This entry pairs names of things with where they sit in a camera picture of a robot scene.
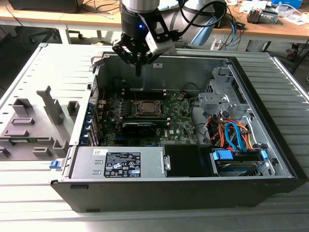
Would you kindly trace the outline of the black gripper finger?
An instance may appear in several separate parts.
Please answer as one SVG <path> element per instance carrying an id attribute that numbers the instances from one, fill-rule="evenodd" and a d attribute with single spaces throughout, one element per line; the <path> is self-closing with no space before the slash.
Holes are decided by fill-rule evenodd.
<path id="1" fill-rule="evenodd" d="M 159 54 L 154 55 L 151 51 L 139 53 L 139 76 L 141 76 L 143 65 L 153 63 L 158 57 Z"/>
<path id="2" fill-rule="evenodd" d="M 127 64 L 135 66 L 135 76 L 140 76 L 140 62 L 136 40 L 130 36 L 121 36 L 112 44 L 113 51 Z"/>

